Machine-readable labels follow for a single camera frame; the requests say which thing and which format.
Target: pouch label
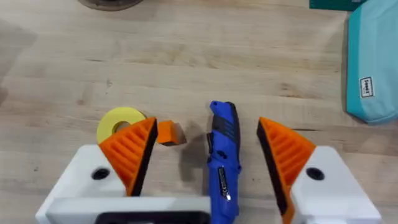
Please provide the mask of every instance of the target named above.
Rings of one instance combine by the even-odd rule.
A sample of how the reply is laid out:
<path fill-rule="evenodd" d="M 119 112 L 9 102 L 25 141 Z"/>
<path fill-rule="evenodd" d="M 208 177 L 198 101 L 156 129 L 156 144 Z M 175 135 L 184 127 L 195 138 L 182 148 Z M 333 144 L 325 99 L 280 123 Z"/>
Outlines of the pouch label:
<path fill-rule="evenodd" d="M 360 79 L 361 84 L 361 98 L 374 96 L 372 77 Z"/>

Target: orange ridged pad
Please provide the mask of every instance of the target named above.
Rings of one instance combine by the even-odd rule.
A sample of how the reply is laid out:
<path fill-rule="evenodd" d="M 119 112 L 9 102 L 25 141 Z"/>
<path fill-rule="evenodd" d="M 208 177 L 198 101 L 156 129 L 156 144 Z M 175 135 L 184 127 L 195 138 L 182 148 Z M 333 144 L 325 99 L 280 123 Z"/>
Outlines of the orange ridged pad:
<path fill-rule="evenodd" d="M 141 193 L 156 137 L 156 118 L 147 118 L 123 128 L 99 144 L 126 186 L 128 196 Z"/>
<path fill-rule="evenodd" d="M 295 131 L 266 118 L 259 119 L 257 135 L 266 157 L 282 221 L 289 224 L 294 214 L 290 189 L 315 145 Z"/>

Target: light blue pouch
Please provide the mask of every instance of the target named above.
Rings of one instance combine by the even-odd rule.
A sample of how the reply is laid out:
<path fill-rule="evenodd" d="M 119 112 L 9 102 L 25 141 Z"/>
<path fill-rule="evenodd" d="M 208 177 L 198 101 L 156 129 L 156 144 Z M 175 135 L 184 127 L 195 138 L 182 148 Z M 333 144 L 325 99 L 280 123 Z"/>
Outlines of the light blue pouch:
<path fill-rule="evenodd" d="M 346 109 L 379 124 L 398 117 L 398 0 L 369 0 L 348 23 Z"/>

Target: tape roll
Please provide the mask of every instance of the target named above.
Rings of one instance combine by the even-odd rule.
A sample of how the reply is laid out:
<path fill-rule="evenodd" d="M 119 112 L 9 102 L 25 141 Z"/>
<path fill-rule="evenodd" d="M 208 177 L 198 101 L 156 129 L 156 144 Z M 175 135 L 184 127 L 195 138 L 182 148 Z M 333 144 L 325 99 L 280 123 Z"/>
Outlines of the tape roll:
<path fill-rule="evenodd" d="M 138 110 L 130 107 L 119 107 L 108 111 L 101 119 L 97 127 L 98 144 L 109 138 L 116 132 L 118 126 L 127 122 L 134 124 L 145 119 L 145 116 Z"/>

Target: hole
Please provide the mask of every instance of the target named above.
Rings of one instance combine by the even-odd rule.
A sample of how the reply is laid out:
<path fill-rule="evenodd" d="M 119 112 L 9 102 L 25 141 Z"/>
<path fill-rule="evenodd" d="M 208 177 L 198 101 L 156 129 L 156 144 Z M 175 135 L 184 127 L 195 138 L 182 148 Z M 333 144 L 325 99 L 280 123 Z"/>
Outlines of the hole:
<path fill-rule="evenodd" d="M 108 168 L 98 168 L 94 170 L 91 175 L 91 178 L 94 180 L 102 180 L 105 179 L 109 175 L 110 171 Z"/>
<path fill-rule="evenodd" d="M 120 121 L 119 123 L 117 123 L 114 128 L 113 128 L 113 134 L 122 130 L 125 127 L 130 126 L 130 123 L 128 123 L 127 121 Z"/>
<path fill-rule="evenodd" d="M 313 180 L 323 180 L 323 179 L 325 179 L 325 175 L 318 168 L 310 167 L 306 171 L 307 171 L 307 175 Z"/>

